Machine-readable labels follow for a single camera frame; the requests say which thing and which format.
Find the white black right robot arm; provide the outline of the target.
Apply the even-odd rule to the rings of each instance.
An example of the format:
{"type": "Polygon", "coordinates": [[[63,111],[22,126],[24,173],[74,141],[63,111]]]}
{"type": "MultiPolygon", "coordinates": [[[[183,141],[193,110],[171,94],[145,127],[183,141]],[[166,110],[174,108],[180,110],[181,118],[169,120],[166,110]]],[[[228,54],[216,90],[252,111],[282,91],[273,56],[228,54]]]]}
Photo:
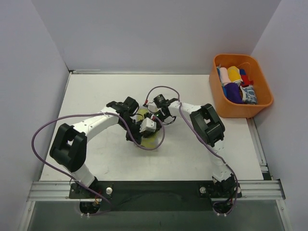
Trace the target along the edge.
{"type": "Polygon", "coordinates": [[[181,117],[197,139],[210,152],[213,191],[224,197],[227,194],[240,193],[241,189],[234,171],[225,160],[225,126],[211,104],[193,105],[182,103],[178,99],[154,99],[157,108],[155,115],[165,120],[168,117],[181,117]]]}

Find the yellow green towel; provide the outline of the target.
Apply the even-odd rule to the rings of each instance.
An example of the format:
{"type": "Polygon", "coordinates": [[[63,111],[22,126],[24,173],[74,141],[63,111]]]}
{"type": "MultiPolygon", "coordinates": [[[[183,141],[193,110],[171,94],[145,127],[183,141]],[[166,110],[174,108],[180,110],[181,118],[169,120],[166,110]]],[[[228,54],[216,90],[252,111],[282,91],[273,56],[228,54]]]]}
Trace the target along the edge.
{"type": "MultiPolygon", "coordinates": [[[[136,121],[139,122],[143,119],[143,116],[145,113],[147,113],[147,109],[139,109],[136,114],[136,121]]],[[[153,149],[159,144],[159,139],[157,136],[157,133],[149,138],[142,138],[141,140],[141,146],[145,148],[153,149]]]]}

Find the blue white patterned towel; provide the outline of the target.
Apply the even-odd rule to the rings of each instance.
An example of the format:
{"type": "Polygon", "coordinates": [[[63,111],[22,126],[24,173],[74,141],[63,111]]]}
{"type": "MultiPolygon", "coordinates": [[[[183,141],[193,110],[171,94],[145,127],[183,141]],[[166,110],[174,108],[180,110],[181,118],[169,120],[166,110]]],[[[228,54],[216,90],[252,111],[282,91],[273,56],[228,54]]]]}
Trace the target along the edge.
{"type": "Polygon", "coordinates": [[[245,104],[257,104],[257,96],[253,85],[246,87],[240,86],[242,93],[242,102],[245,104]]]}

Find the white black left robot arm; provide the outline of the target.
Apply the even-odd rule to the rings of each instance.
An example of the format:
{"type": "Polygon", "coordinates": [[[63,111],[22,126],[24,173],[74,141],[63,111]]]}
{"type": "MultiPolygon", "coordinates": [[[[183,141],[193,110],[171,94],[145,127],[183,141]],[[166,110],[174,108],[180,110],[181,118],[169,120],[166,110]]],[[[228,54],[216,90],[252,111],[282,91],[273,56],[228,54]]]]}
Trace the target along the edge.
{"type": "Polygon", "coordinates": [[[94,136],[110,126],[119,124],[123,129],[128,125],[132,137],[127,133],[127,141],[141,144],[140,123],[132,119],[139,104],[131,97],[123,102],[112,101],[101,111],[121,116],[122,122],[115,115],[99,115],[90,117],[74,125],[66,123],[59,126],[50,149],[50,156],[62,165],[76,180],[80,181],[80,192],[86,198],[92,198],[97,193],[97,178],[89,171],[85,164],[87,143],[94,136]]]}

